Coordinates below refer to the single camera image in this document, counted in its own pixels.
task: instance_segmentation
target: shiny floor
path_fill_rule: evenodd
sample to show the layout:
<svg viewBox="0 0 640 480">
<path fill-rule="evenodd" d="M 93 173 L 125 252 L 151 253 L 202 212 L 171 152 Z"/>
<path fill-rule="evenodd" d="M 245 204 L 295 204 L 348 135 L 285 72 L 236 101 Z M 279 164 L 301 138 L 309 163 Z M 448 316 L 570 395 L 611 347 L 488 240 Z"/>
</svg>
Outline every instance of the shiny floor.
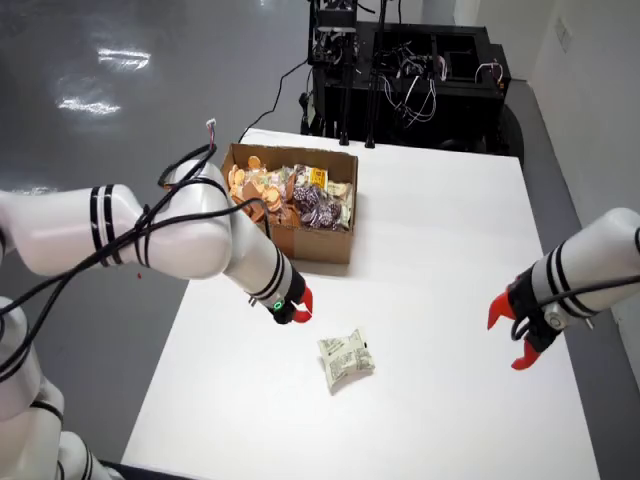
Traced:
<svg viewBox="0 0 640 480">
<path fill-rule="evenodd" d="M 429 17 L 430 4 L 423 18 L 449 15 L 440 5 Z M 224 151 L 272 106 L 279 77 L 305 58 L 307 18 L 302 0 L 4 0 L 0 189 L 124 183 L 141 203 L 157 200 L 158 174 L 207 141 L 206 119 L 217 118 Z M 287 79 L 261 127 L 298 131 L 307 71 Z M 533 93 L 514 82 L 508 103 L 522 124 L 525 179 L 549 250 L 579 223 Z M 16 255 L 4 260 L 3 295 L 37 281 Z M 65 394 L 65 427 L 102 458 L 122 456 L 185 287 L 135 266 L 87 272 L 37 340 L 46 374 Z M 27 304 L 31 319 L 43 301 Z M 601 320 L 595 334 L 567 335 L 571 358 L 602 478 L 637 478 L 640 396 L 613 320 Z M 514 439 L 525 459 L 526 438 Z"/>
</svg>

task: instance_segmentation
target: white table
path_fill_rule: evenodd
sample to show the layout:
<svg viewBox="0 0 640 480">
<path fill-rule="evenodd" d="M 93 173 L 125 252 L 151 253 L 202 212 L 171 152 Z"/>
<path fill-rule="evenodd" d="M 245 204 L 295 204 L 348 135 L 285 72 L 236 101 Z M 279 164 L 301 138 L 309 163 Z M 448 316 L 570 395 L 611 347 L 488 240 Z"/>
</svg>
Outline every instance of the white table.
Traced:
<svg viewBox="0 0 640 480">
<path fill-rule="evenodd" d="M 542 252 L 517 159 L 252 130 L 360 158 L 347 269 L 298 263 L 314 318 L 280 326 L 192 281 L 123 462 L 210 480 L 598 478 L 563 336 L 525 372 L 493 298 Z M 327 388 L 316 341 L 364 327 L 377 368 Z"/>
</svg>

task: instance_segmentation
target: power cord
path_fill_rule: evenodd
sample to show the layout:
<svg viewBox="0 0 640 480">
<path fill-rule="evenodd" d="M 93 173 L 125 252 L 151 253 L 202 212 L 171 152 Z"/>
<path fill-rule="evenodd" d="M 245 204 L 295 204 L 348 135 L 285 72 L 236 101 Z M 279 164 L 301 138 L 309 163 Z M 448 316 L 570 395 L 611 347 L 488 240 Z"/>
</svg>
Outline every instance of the power cord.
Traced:
<svg viewBox="0 0 640 480">
<path fill-rule="evenodd" d="M 249 129 L 253 128 L 254 126 L 256 126 L 258 124 L 258 122 L 260 120 L 262 120 L 264 117 L 266 117 L 267 115 L 273 113 L 276 111 L 276 107 L 278 106 L 278 101 L 280 100 L 280 94 L 282 93 L 282 82 L 284 82 L 284 79 L 287 78 L 289 75 L 291 75 L 293 72 L 295 72 L 297 69 L 299 69 L 301 66 L 303 66 L 305 63 L 307 63 L 307 60 L 305 59 L 304 62 L 299 63 L 298 65 L 296 65 L 295 67 L 293 67 L 291 70 L 289 70 L 287 73 L 285 73 L 282 77 L 280 77 L 280 87 L 278 87 L 278 95 L 276 96 L 276 101 L 273 104 L 273 108 L 271 110 L 268 110 L 266 112 L 264 112 L 262 115 L 260 115 L 257 120 L 255 122 L 253 122 L 251 125 L 249 125 L 247 128 L 245 128 L 244 132 L 242 133 L 242 135 L 240 135 L 240 138 L 238 139 L 238 143 L 242 143 L 242 139 L 244 138 L 244 136 L 247 134 L 247 132 L 249 131 Z"/>
<path fill-rule="evenodd" d="M 29 331 L 25 335 L 24 340 L 18 346 L 18 348 L 16 348 L 16 350 L 11 355 L 9 355 L 9 357 L 4 362 L 2 362 L 2 364 L 0 364 L 0 382 L 5 380 L 6 378 L 9 378 L 16 371 L 18 371 L 20 369 L 20 367 L 22 366 L 22 364 L 26 361 L 27 356 L 29 354 L 29 350 L 31 348 L 31 345 L 33 344 L 33 341 L 35 340 L 36 336 L 40 332 L 40 329 L 42 328 L 45 320 L 47 319 L 47 317 L 49 315 L 49 312 L 51 311 L 51 309 L 53 308 L 53 305 L 55 304 L 55 302 L 57 301 L 58 297 L 62 293 L 62 290 L 79 273 L 81 273 L 81 272 L 93 267 L 94 265 L 100 263 L 102 260 L 105 260 L 105 259 L 109 258 L 114 253 L 118 252 L 119 250 L 121 250 L 123 248 L 128 247 L 131 244 L 135 244 L 136 245 L 136 250 L 138 252 L 138 258 L 140 259 L 139 250 L 138 250 L 138 242 L 143 238 L 145 239 L 145 243 L 147 245 L 147 248 L 146 248 L 146 252 L 145 252 L 145 262 L 141 261 L 140 263 L 143 263 L 143 264 L 146 263 L 146 265 L 149 266 L 148 265 L 148 260 L 149 260 L 148 259 L 148 240 L 149 240 L 149 236 L 150 236 L 151 233 L 153 233 L 156 230 L 159 230 L 161 228 L 165 228 L 165 227 L 168 227 L 170 225 L 175 225 L 175 224 L 178 224 L 178 223 L 191 222 L 191 221 L 196 221 L 196 220 L 208 220 L 208 219 L 211 219 L 211 218 L 217 218 L 217 217 L 222 217 L 222 216 L 226 216 L 226 215 L 231 215 L 232 213 L 240 211 L 244 207 L 246 207 L 247 205 L 251 205 L 252 203 L 259 203 L 262 206 L 262 208 L 264 208 L 265 210 L 267 209 L 267 205 L 265 204 L 265 202 L 262 199 L 252 198 L 252 199 L 246 200 L 246 201 L 244 201 L 244 202 L 242 202 L 242 203 L 240 203 L 238 205 L 235 205 L 233 207 L 226 208 L 226 209 L 223 209 L 223 210 L 219 210 L 219 211 L 215 211 L 215 212 L 205 212 L 205 213 L 196 213 L 196 214 L 189 214 L 189 215 L 180 215 L 180 216 L 168 218 L 168 219 L 163 220 L 163 221 L 158 222 L 158 223 L 153 223 L 155 215 L 162 209 L 162 207 L 164 205 L 166 205 L 167 202 L 178 191 L 180 191 L 183 188 L 186 188 L 187 186 L 194 185 L 194 184 L 210 185 L 210 186 L 213 186 L 214 188 L 217 188 L 217 189 L 221 190 L 226 196 L 226 192 L 225 192 L 224 188 L 219 183 L 217 183 L 216 181 L 211 180 L 209 178 L 204 178 L 204 177 L 195 177 L 194 178 L 194 176 L 199 171 L 201 171 L 201 169 L 204 167 L 204 165 L 207 163 L 207 161 L 213 156 L 213 154 L 216 152 L 216 150 L 217 150 L 216 145 L 213 145 L 213 146 L 204 145 L 204 146 L 202 146 L 200 148 L 197 148 L 196 150 L 190 152 L 185 157 L 180 159 L 178 162 L 176 162 L 176 163 L 170 165 L 169 167 L 167 167 L 162 172 L 162 175 L 160 176 L 160 180 L 158 181 L 158 183 L 162 184 L 163 188 L 169 188 L 170 190 L 167 192 L 167 194 L 154 207 L 148 208 L 147 206 L 145 206 L 143 214 L 141 215 L 140 219 L 138 220 L 138 222 L 136 223 L 136 225 L 133 228 L 129 229 L 128 231 L 126 231 L 122 235 L 118 236 L 112 242 L 109 242 L 104 247 L 100 248 L 99 250 L 96 250 L 93 254 L 89 255 L 87 258 L 85 258 L 83 261 L 78 263 L 71 270 L 41 282 L 40 284 L 36 285 L 31 290 L 29 290 L 27 293 L 21 295 L 18 299 L 16 299 L 13 302 L 11 302 L 9 305 L 7 305 L 4 308 L 0 309 L 0 323 L 4 324 L 4 321 L 3 321 L 3 318 L 2 318 L 4 315 L 8 314 L 9 312 L 14 310 L 15 308 L 21 306 L 27 300 L 31 299 L 36 294 L 42 292 L 44 289 L 46 289 L 46 288 L 48 288 L 48 287 L 50 287 L 50 286 L 52 286 L 54 284 L 57 284 L 55 289 L 53 290 L 53 292 L 49 296 L 49 299 L 47 300 L 47 303 L 45 304 L 45 306 L 40 311 L 40 314 L 38 315 L 38 318 L 35 321 L 35 323 L 33 325 L 33 328 L 29 329 Z M 191 160 L 191 159 L 195 158 L 198 155 L 201 155 L 204 152 L 207 152 L 207 154 L 204 157 L 202 157 L 201 159 L 198 160 L 198 162 L 191 168 L 191 170 L 189 170 L 189 172 L 185 175 L 185 177 L 182 180 L 180 180 L 179 182 L 177 182 L 175 184 L 167 184 L 167 183 L 165 183 L 167 176 L 173 170 L 178 168 L 178 166 L 182 165 L 183 163 L 187 162 L 188 160 Z M 269 226 L 268 215 L 264 216 L 264 221 L 265 221 L 265 233 L 269 238 L 271 238 L 271 230 L 270 230 L 270 226 Z"/>
<path fill-rule="evenodd" d="M 480 66 L 478 67 L 478 69 L 476 70 L 476 74 L 474 75 L 474 81 L 475 83 L 478 83 L 478 73 L 480 73 L 480 70 L 482 70 L 483 68 L 489 67 L 491 68 L 491 73 L 493 74 L 493 67 L 499 67 L 500 68 L 500 77 L 498 77 L 498 85 L 500 84 L 500 82 L 502 81 L 502 76 L 504 74 L 504 70 L 502 69 L 502 65 L 500 65 L 498 62 L 489 62 L 489 63 L 481 63 Z"/>
<path fill-rule="evenodd" d="M 433 117 L 436 114 L 436 89 L 435 89 L 435 82 L 433 81 L 433 79 L 431 78 L 429 79 L 429 93 L 425 97 L 420 110 L 416 112 L 412 108 L 410 108 L 407 105 L 407 103 L 409 101 L 409 98 L 411 97 L 411 92 L 413 91 L 414 86 L 420 77 L 417 77 L 417 76 L 415 77 L 406 98 L 404 99 L 404 101 L 401 100 L 397 104 L 394 103 L 393 99 L 391 98 L 391 90 L 392 90 L 391 83 L 389 82 L 387 77 L 385 77 L 384 75 L 380 74 L 380 77 L 384 81 L 383 88 L 384 88 L 385 96 L 387 97 L 387 101 L 391 104 L 394 111 L 401 114 L 403 120 L 405 120 L 407 117 L 411 119 L 408 124 L 404 125 L 405 129 L 408 129 L 409 127 L 411 127 L 411 125 L 413 125 L 414 122 L 427 123 L 433 119 Z M 424 111 L 424 108 L 427 105 L 429 98 L 432 99 L 431 112 L 428 114 L 423 114 L 422 112 Z"/>
</svg>

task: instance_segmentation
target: black stripe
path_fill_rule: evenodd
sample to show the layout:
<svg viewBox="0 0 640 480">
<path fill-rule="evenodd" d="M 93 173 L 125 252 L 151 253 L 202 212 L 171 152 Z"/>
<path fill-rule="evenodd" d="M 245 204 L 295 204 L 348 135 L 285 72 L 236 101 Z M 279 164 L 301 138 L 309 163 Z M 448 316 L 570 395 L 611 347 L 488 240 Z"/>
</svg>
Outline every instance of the black stripe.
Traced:
<svg viewBox="0 0 640 480">
<path fill-rule="evenodd" d="M 116 239 L 115 232 L 113 231 L 113 214 L 111 211 L 112 194 L 113 185 L 107 185 L 107 189 L 104 192 L 104 222 L 107 226 L 107 241 L 109 243 Z M 118 265 L 122 265 L 122 258 L 120 258 L 120 253 L 117 250 L 113 253 L 112 258 Z"/>
<path fill-rule="evenodd" d="M 4 234 L 0 230 L 0 245 L 2 246 L 2 256 L 7 253 L 7 239 L 4 238 Z"/>
<path fill-rule="evenodd" d="M 556 269 L 558 270 L 558 278 L 560 279 L 560 283 L 562 284 L 562 288 L 564 288 L 565 292 L 571 290 L 569 286 L 569 282 L 567 281 L 567 277 L 564 274 L 564 268 L 562 267 L 562 247 L 564 247 L 564 242 L 558 247 L 556 251 Z M 569 299 L 583 312 L 587 312 L 589 315 L 596 315 L 598 312 L 591 310 L 589 307 L 585 306 L 575 295 L 571 295 Z"/>
<path fill-rule="evenodd" d="M 89 215 L 91 216 L 91 236 L 93 237 L 93 246 L 96 251 L 102 248 L 102 242 L 100 241 L 100 224 L 98 223 L 98 191 L 100 187 L 93 187 L 91 189 L 91 200 L 89 202 Z M 100 260 L 103 267 L 108 267 L 109 264 L 105 258 Z"/>
<path fill-rule="evenodd" d="M 62 412 L 60 412 L 60 410 L 58 410 L 53 405 L 50 405 L 46 402 L 42 402 L 40 400 L 34 400 L 33 403 L 31 403 L 31 405 L 29 406 L 29 408 L 38 408 L 40 410 L 46 410 L 49 413 L 53 413 L 56 417 L 58 417 L 58 420 L 60 420 L 60 423 L 62 423 Z"/>
<path fill-rule="evenodd" d="M 93 476 L 93 455 L 91 455 L 88 447 L 87 451 L 89 452 L 89 474 L 87 475 L 87 480 L 91 480 L 91 477 Z"/>
<path fill-rule="evenodd" d="M 263 297 L 265 292 L 269 291 L 269 289 L 273 285 L 273 282 L 275 282 L 276 278 L 278 277 L 278 273 L 280 271 L 280 266 L 281 266 L 280 264 L 282 263 L 281 259 L 280 259 L 280 256 L 282 255 L 282 253 L 280 252 L 280 249 L 278 247 L 276 247 L 275 245 L 274 245 L 274 248 L 276 249 L 276 257 L 277 258 L 276 258 L 276 268 L 273 271 L 273 276 L 271 277 L 271 280 L 269 280 L 269 283 L 267 283 L 266 287 L 264 287 L 262 290 L 260 290 L 257 293 L 250 293 L 249 294 L 254 298 L 260 299 L 261 297 Z"/>
<path fill-rule="evenodd" d="M 91 455 L 89 454 L 89 448 L 87 447 L 86 443 L 84 443 L 84 451 L 86 452 L 86 456 L 84 460 L 84 472 L 82 472 L 82 480 L 87 480 L 87 473 L 89 473 L 89 458 Z"/>
<path fill-rule="evenodd" d="M 22 365 L 24 365 L 24 362 L 27 361 L 27 357 L 29 356 L 29 352 L 31 351 L 31 346 L 29 346 L 29 348 L 27 348 L 24 351 L 24 354 L 22 355 L 22 357 L 20 357 L 20 360 L 18 360 L 16 363 L 13 364 L 13 366 L 7 370 L 5 370 L 4 372 L 2 372 L 2 375 L 0 375 L 0 383 L 4 382 L 5 380 L 13 377 L 16 372 L 18 370 L 20 370 L 22 368 Z"/>
<path fill-rule="evenodd" d="M 276 280 L 276 283 L 273 284 L 273 288 L 271 288 L 271 290 L 269 290 L 269 292 L 267 292 L 264 295 L 265 299 L 273 295 L 276 292 L 276 290 L 280 288 L 280 284 L 282 283 L 282 277 L 284 277 L 284 271 L 287 268 L 287 264 L 285 262 L 284 254 L 282 252 L 280 252 L 280 258 L 282 259 L 282 269 L 280 270 L 280 274 L 278 274 L 278 279 Z"/>
<path fill-rule="evenodd" d="M 551 289 L 551 293 L 553 295 L 557 295 L 559 293 L 558 287 L 556 286 L 556 281 L 553 278 L 553 268 L 551 267 L 551 258 L 556 251 L 557 249 L 552 251 L 547 257 L 547 280 L 549 282 L 549 288 Z M 584 315 L 574 312 L 573 309 L 570 308 L 569 305 L 567 305 L 564 299 L 558 300 L 558 305 L 560 305 L 560 307 L 572 317 L 584 317 Z"/>
</svg>

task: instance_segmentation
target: open cardboard box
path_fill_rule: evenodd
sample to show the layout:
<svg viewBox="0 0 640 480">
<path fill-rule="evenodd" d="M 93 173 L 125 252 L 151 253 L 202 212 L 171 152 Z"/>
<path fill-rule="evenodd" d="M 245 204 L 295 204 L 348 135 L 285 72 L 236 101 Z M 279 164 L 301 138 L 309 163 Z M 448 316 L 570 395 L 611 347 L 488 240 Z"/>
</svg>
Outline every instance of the open cardboard box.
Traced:
<svg viewBox="0 0 640 480">
<path fill-rule="evenodd" d="M 232 144 L 222 164 L 224 178 L 233 165 L 247 169 L 249 157 L 260 158 L 267 170 L 297 164 L 323 168 L 329 172 L 329 180 L 353 185 L 353 210 L 348 232 L 295 228 L 271 225 L 273 242 L 287 257 L 326 263 L 349 263 L 351 244 L 355 232 L 358 193 L 358 157 L 341 152 L 307 148 L 266 147 L 262 145 Z"/>
</svg>

